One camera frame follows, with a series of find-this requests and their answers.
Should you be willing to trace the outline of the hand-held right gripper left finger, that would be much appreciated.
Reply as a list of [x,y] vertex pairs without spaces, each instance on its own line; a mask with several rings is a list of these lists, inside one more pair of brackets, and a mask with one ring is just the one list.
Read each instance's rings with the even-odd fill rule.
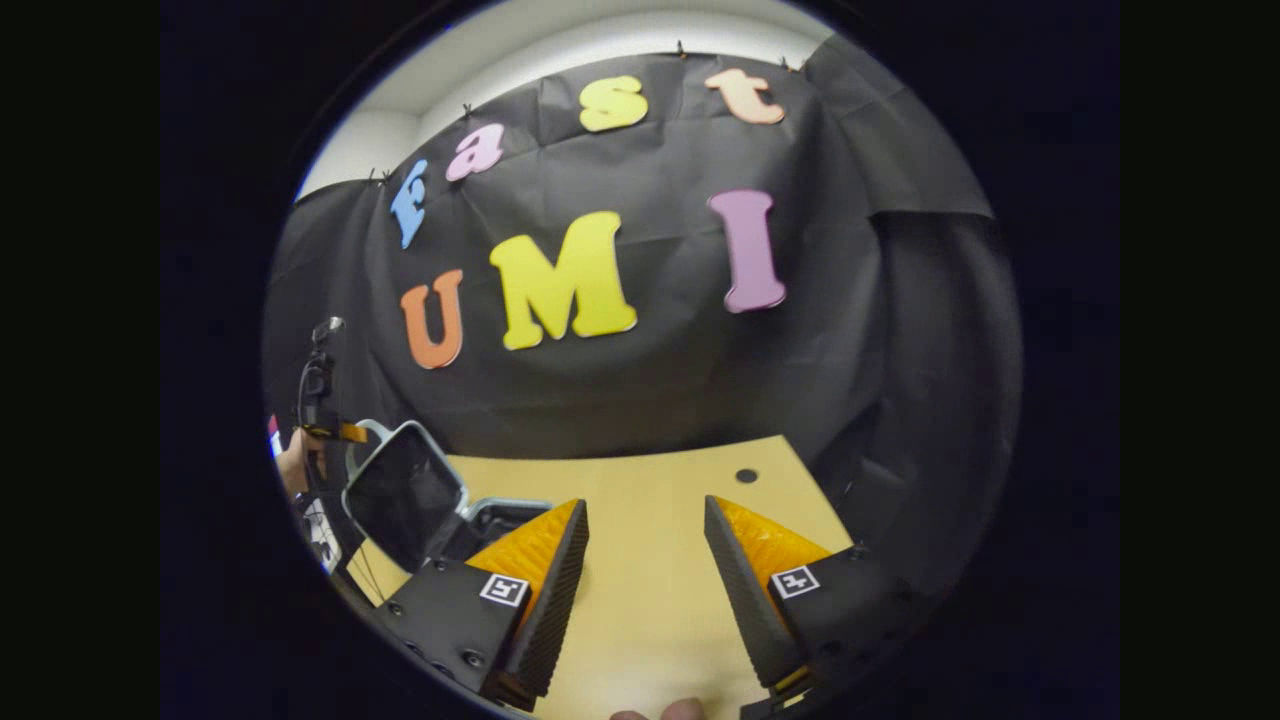
[[470,559],[430,562],[375,615],[428,675],[531,712],[550,689],[589,539],[588,505],[572,498]]

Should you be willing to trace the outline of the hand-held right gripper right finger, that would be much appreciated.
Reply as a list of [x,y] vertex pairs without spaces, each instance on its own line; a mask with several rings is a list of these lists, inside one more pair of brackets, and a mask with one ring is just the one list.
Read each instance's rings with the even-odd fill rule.
[[741,719],[800,719],[874,676],[933,600],[864,543],[828,551],[740,503],[707,496],[704,537],[767,697]]

